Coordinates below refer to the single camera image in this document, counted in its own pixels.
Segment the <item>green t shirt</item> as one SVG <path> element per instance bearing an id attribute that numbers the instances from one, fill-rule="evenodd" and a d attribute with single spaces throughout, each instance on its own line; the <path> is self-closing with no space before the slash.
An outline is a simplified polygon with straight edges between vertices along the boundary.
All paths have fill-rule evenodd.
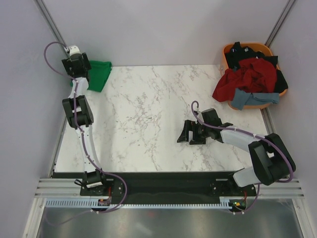
<path id="1" fill-rule="evenodd" d="M 92 69 L 89 70 L 89 78 L 88 81 L 86 78 L 79 77 L 75 78 L 75 80 L 71 80 L 70 85 L 72 86 L 72 93 L 75 91 L 76 82 L 78 82 L 77 86 L 77 94 L 80 95 L 81 92 L 85 92 L 86 90 L 91 90 L 95 92 L 102 92 L 112 70 L 111 62 L 103 62 L 103 61 L 95 61 L 89 60 Z"/>

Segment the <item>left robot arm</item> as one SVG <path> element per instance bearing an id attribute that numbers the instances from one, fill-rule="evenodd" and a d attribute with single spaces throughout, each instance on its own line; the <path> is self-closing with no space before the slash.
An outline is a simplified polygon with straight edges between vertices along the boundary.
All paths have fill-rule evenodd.
<path id="1" fill-rule="evenodd" d="M 68 58 L 62 64 L 68 76 L 71 77 L 72 91 L 68 98 L 62 100 L 68 124 L 75 132 L 81 143 L 83 154 L 84 174 L 81 185 L 84 192 L 93 190 L 98 195 L 107 193 L 109 184 L 102 179 L 99 171 L 101 165 L 97 158 L 92 136 L 94 116 L 85 96 L 89 87 L 90 62 L 85 53 L 81 53 L 76 46 L 67 51 Z"/>

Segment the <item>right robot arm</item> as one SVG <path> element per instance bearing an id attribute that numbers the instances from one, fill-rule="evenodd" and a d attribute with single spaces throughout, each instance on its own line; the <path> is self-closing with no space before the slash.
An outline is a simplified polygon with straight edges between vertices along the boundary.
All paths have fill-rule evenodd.
<path id="1" fill-rule="evenodd" d="M 211 138 L 250 154 L 252 166 L 234 172 L 227 182 L 230 194 L 238 195 L 251 184 L 271 185 L 295 172 L 296 165 L 278 134 L 260 136 L 237 129 L 231 123 L 223 123 L 213 108 L 194 111 L 194 115 L 197 121 L 184 121 L 178 143 L 203 145 Z"/>

